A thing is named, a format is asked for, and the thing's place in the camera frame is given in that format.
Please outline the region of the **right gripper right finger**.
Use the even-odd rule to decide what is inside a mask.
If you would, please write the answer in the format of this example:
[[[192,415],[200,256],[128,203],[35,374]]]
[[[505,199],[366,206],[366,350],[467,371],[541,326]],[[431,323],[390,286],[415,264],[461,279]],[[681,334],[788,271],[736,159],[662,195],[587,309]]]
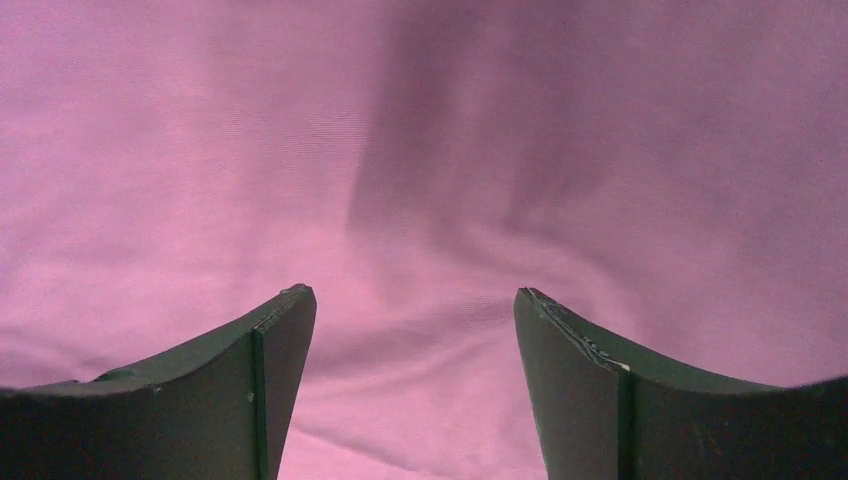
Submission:
[[[785,388],[703,370],[584,319],[534,288],[517,340],[551,479],[847,476],[847,381]]]

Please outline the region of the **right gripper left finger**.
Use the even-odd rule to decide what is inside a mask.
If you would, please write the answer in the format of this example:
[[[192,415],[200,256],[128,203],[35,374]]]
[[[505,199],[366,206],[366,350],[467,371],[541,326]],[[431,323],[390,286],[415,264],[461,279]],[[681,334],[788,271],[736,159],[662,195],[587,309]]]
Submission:
[[[275,478],[316,310],[297,284],[92,381],[3,389],[2,477]]]

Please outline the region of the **purple cloth wrap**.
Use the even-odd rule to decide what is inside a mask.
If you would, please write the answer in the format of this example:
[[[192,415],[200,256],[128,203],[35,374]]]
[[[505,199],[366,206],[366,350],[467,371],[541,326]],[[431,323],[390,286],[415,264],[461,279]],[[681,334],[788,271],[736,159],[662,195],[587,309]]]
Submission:
[[[2,3],[3,385],[295,283],[285,479],[543,478],[524,286],[725,375],[844,375],[846,3]]]

